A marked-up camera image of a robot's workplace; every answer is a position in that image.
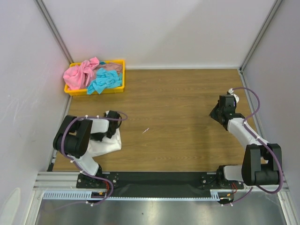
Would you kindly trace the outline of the white green raglan t-shirt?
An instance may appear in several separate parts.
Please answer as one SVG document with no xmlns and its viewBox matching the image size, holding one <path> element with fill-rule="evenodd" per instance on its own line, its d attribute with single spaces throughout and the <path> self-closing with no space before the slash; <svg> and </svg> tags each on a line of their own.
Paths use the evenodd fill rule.
<svg viewBox="0 0 300 225">
<path fill-rule="evenodd" d="M 102 141 L 95 141 L 90 139 L 87 151 L 91 154 L 92 157 L 97 157 L 121 150 L 121 147 L 122 142 L 120 129 L 118 128 L 116 134 L 113 135 L 111 139 L 107 138 L 106 136 L 102 139 Z"/>
</svg>

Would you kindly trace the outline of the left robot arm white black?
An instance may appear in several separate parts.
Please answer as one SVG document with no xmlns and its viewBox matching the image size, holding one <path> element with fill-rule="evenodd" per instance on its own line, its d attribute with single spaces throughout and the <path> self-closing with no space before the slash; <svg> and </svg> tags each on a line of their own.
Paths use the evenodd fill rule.
<svg viewBox="0 0 300 225">
<path fill-rule="evenodd" d="M 121 150 L 121 113 L 109 110 L 103 116 L 65 116 L 53 140 L 53 148 L 74 163 L 82 179 L 97 188 L 105 180 L 94 157 Z"/>
</svg>

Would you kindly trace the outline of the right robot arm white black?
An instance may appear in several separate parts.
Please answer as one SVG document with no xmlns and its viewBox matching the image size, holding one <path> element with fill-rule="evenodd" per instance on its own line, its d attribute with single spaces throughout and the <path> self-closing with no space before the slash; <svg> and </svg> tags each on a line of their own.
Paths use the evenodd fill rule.
<svg viewBox="0 0 300 225">
<path fill-rule="evenodd" d="M 241 165 L 222 165 L 216 176 L 216 184 L 227 188 L 233 181 L 248 186 L 279 185 L 283 183 L 282 150 L 276 143 L 261 138 L 241 113 L 236 113 L 238 97 L 220 95 L 210 117 L 232 134 L 245 150 Z"/>
</svg>

